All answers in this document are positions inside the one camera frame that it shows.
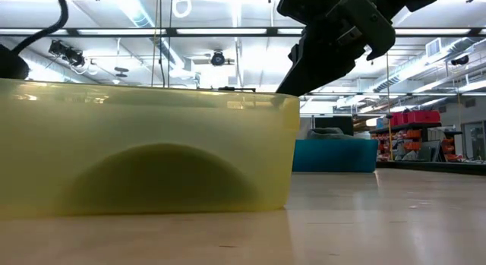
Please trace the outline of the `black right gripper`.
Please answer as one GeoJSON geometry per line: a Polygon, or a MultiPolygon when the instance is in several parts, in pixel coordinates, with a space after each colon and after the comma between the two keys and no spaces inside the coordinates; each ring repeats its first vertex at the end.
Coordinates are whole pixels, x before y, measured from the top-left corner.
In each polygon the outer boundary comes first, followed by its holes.
{"type": "MultiPolygon", "coordinates": [[[[371,48],[367,60],[385,54],[395,43],[391,19],[403,8],[417,11],[436,0],[280,0],[277,11],[304,25],[343,21],[356,27],[371,48]]],[[[324,34],[303,29],[288,54],[292,66],[276,92],[303,96],[346,76],[361,57],[361,43],[341,46],[324,34]]]]}

